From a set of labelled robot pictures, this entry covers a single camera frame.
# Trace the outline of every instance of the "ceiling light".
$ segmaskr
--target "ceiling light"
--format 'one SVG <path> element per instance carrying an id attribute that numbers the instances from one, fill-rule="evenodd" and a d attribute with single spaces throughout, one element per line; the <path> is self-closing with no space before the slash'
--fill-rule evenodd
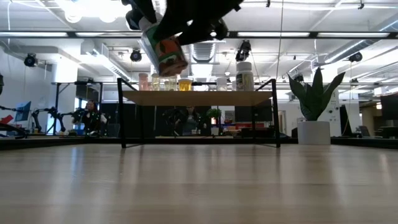
<path id="1" fill-rule="evenodd" d="M 68 37 L 66 32 L 0 32 L 0 37 Z"/>
<path id="2" fill-rule="evenodd" d="M 65 19 L 70 23 L 77 23 L 81 20 L 82 15 L 78 12 L 65 11 Z"/>
<path id="3" fill-rule="evenodd" d="M 309 32 L 238 32 L 238 37 L 308 37 Z"/>
<path id="4" fill-rule="evenodd" d="M 78 37 L 141 37 L 142 32 L 77 32 Z"/>
<path id="5" fill-rule="evenodd" d="M 387 37 L 387 32 L 321 32 L 318 37 Z"/>
<path id="6" fill-rule="evenodd" d="M 103 21 L 105 23 L 112 23 L 112 22 L 114 22 L 117 19 L 117 17 L 113 16 L 113 15 L 106 15 L 105 14 L 105 15 L 100 16 L 99 19 L 101 19 L 101 21 Z"/>

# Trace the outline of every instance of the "leaf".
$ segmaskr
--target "leaf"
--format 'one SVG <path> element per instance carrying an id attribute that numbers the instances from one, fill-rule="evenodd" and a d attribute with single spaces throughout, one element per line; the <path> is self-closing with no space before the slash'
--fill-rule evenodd
<path id="1" fill-rule="evenodd" d="M 322 109 L 322 111 L 324 111 L 326 109 L 326 107 L 328 106 L 328 103 L 330 101 L 331 95 L 333 94 L 334 90 L 341 84 L 341 82 L 343 81 L 345 72 L 337 75 L 333 81 L 331 81 L 331 83 L 329 83 L 329 85 L 327 85 L 324 88 L 324 92 L 322 95 L 322 103 L 320 105 L 320 108 Z"/>
<path id="2" fill-rule="evenodd" d="M 300 103 L 300 110 L 301 113 L 303 114 L 304 118 L 307 121 L 316 121 L 317 119 L 315 119 L 314 115 L 312 114 L 312 112 L 302 103 Z"/>
<path id="3" fill-rule="evenodd" d="M 321 71 L 320 67 L 318 67 L 318 69 L 315 72 L 315 75 L 313 77 L 312 88 L 316 95 L 323 94 L 323 78 L 322 78 L 322 71 Z"/>
<path id="4" fill-rule="evenodd" d="M 299 100 L 303 100 L 305 98 L 305 89 L 303 87 L 303 85 L 301 85 L 299 82 L 296 82 L 295 80 L 293 80 L 290 75 L 288 75 L 289 77 L 289 85 L 290 85 L 290 89 L 292 90 L 292 93 L 299 99 Z"/>
<path id="5" fill-rule="evenodd" d="M 320 105 L 322 103 L 322 96 L 316 95 L 313 87 L 309 84 L 305 84 L 304 88 L 306 95 L 305 99 L 301 101 L 301 104 L 303 104 L 311 112 L 311 121 L 316 121 L 318 117 L 322 114 L 322 110 L 320 108 Z"/>

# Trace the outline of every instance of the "black metal table frame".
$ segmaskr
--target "black metal table frame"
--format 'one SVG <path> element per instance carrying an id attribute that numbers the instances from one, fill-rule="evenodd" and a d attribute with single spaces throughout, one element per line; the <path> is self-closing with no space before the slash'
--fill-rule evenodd
<path id="1" fill-rule="evenodd" d="M 126 132 L 125 132 L 125 124 L 124 124 L 124 103 L 123 103 L 123 84 L 127 85 L 131 90 L 138 91 L 136 88 L 134 88 L 130 83 L 125 81 L 122 78 L 118 78 L 118 101 L 119 101 L 119 123 L 120 123 L 120 141 L 122 148 L 125 149 L 127 148 L 126 146 Z M 279 116 L 278 116 L 278 102 L 277 102 L 277 93 L 276 93 L 276 79 L 270 79 L 268 82 L 262 84 L 256 91 L 259 91 L 263 89 L 266 85 L 271 84 L 272 87 L 272 114 L 274 118 L 274 128 L 275 128 L 275 144 L 276 148 L 280 148 L 280 132 L 279 132 Z M 153 142 L 153 141 L 146 141 L 144 137 L 144 123 L 143 123 L 143 118 L 142 118 L 142 106 L 137 105 L 138 112 L 140 114 L 139 121 L 140 121 L 140 130 L 141 130 L 141 136 L 140 140 L 138 141 L 140 144 L 145 144 L 146 142 Z M 252 106 L 252 133 L 253 133 L 253 138 L 251 143 L 258 143 L 258 139 L 256 139 L 255 131 L 256 131 L 256 120 L 255 120 L 255 114 L 254 114 L 254 106 Z M 179 142 L 182 139 L 168 139 L 165 142 Z M 194 143 L 195 140 L 197 139 L 184 139 L 185 142 L 191 142 Z M 217 142 L 223 142 L 222 140 L 225 140 L 225 144 L 233 144 L 234 140 L 237 140 L 236 142 L 240 142 L 240 139 L 217 139 Z"/>

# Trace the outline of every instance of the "ceiling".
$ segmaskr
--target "ceiling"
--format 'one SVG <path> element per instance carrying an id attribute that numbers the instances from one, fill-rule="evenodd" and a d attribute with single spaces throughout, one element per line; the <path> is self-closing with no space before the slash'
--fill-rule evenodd
<path id="1" fill-rule="evenodd" d="M 87 11 L 90 11 L 89 16 L 82 17 L 77 23 L 71 23 L 66 20 L 65 11 L 59 7 L 60 5 L 56 0 L 13 0 L 13 3 L 8 0 L 0 0 L 0 30 L 8 30 L 9 28 L 10 30 L 128 30 L 124 19 L 128 7 L 124 7 L 117 0 L 95 0 L 95 2 L 100 3 L 91 4 L 90 7 L 86 8 Z M 164 11 L 165 0 L 156 0 L 156 2 L 160 6 L 158 10 Z M 229 30 L 238 31 L 278 31 L 282 28 L 283 31 L 365 32 L 377 31 L 375 28 L 388 19 L 395 18 L 395 20 L 398 20 L 398 2 L 395 0 L 363 0 L 365 7 L 361 10 L 357 9 L 360 0 L 286 0 L 283 9 L 281 2 L 281 0 L 272 0 L 271 7 L 266 8 L 265 1 L 245 1 L 240 11 L 232 11 L 224 17 L 225 23 Z M 100 17 L 109 11 L 114 11 L 117 18 L 114 22 L 105 23 Z M 11 40 L 11 43 L 18 46 L 55 46 L 79 58 L 81 52 L 76 53 L 72 48 L 80 45 L 82 41 L 71 39 L 18 39 Z M 107 46 L 109 56 L 115 64 L 128 73 L 150 72 L 151 63 L 145 54 L 143 54 L 143 59 L 140 62 L 131 62 L 129 59 L 132 50 L 140 48 L 137 39 L 94 39 L 93 41 L 96 47 L 100 47 L 101 44 Z M 231 76 L 236 73 L 234 56 L 241 42 L 242 39 L 227 39 L 216 44 L 217 57 L 212 67 L 212 77 L 224 76 L 225 72 L 230 72 Z M 327 55 L 350 42 L 352 40 L 322 39 L 315 42 L 310 39 L 251 39 L 252 54 L 248 61 L 252 62 L 254 76 L 260 81 L 277 76 L 278 82 L 282 82 L 286 78 L 285 74 L 297 65 L 299 65 L 299 69 L 296 72 L 302 72 L 305 78 L 309 79 L 311 60 Z M 339 72 L 346 71 L 348 75 L 346 75 L 345 82 L 348 82 L 350 77 L 360 77 L 361 74 L 377 71 L 383 66 L 397 62 L 398 51 L 394 50 L 397 46 L 398 41 L 396 40 L 382 40 L 361 50 L 364 57 L 362 62 L 350 64 L 346 61 L 340 61 L 326 67 Z M 184 51 L 186 55 L 189 55 L 190 47 L 184 47 Z M 79 69 L 79 75 L 91 76 L 99 80 L 112 80 L 113 74 L 102 65 L 90 63 L 90 61 L 84 59 L 81 61 L 92 70 Z M 185 71 L 184 75 L 192 75 L 192 70 Z M 398 67 L 370 75 L 362 79 L 361 82 L 377 82 L 380 80 L 393 82 L 395 77 L 398 80 Z"/>

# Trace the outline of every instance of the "bottle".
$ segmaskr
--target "bottle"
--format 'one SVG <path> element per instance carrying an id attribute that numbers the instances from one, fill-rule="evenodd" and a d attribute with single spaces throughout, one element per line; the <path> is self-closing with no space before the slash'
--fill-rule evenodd
<path id="1" fill-rule="evenodd" d="M 254 78 L 250 62 L 236 64 L 236 91 L 254 91 Z"/>

